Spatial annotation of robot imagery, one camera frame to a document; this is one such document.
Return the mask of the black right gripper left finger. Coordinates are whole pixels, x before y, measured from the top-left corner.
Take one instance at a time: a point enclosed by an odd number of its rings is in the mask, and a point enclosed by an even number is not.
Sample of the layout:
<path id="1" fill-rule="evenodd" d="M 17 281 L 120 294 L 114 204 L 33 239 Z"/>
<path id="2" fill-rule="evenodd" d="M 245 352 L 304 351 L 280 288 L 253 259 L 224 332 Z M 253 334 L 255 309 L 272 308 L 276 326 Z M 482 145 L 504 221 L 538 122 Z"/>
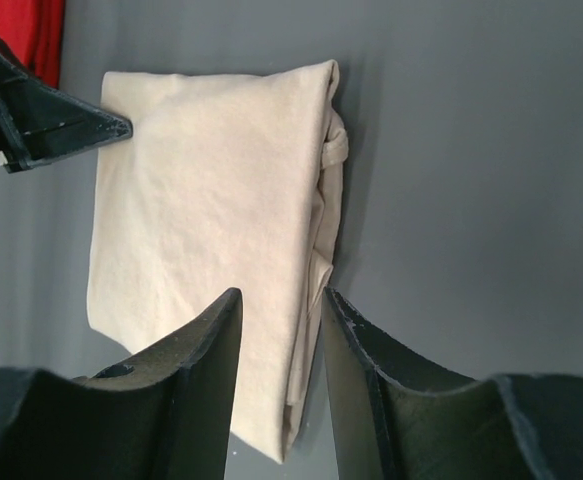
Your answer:
<path id="1" fill-rule="evenodd" d="M 220 479 L 242 332 L 226 290 L 93 377 L 0 367 L 0 479 Z"/>

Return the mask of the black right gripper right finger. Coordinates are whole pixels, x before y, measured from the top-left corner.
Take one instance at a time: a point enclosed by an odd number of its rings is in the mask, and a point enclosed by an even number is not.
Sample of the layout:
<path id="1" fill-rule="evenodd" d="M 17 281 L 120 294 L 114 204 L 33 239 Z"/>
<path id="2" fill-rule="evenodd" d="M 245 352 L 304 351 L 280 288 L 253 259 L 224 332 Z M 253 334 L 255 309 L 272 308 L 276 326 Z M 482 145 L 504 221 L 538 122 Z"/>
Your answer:
<path id="1" fill-rule="evenodd" d="M 475 380 L 323 296 L 333 435 L 343 479 L 583 479 L 583 376 Z"/>

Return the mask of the beige t shirt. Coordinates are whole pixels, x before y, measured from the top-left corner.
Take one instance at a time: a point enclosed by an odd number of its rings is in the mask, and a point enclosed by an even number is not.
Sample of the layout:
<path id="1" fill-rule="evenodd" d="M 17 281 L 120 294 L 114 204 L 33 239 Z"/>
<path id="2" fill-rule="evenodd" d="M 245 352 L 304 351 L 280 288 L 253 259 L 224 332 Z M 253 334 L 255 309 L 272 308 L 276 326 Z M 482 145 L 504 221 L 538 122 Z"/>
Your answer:
<path id="1" fill-rule="evenodd" d="M 333 270 L 348 136 L 328 60 L 269 76 L 109 72 L 133 125 L 98 154 L 86 310 L 136 353 L 237 288 L 232 433 L 283 462 Z"/>

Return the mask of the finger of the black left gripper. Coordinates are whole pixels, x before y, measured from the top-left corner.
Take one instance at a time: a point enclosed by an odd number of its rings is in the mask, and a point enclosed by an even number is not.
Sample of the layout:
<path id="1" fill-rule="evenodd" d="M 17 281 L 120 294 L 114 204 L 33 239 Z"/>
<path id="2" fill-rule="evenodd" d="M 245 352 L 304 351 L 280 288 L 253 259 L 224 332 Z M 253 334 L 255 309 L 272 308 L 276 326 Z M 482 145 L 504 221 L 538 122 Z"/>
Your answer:
<path id="1" fill-rule="evenodd" d="M 132 137 L 132 122 L 52 88 L 0 39 L 0 167 L 32 170 Z"/>

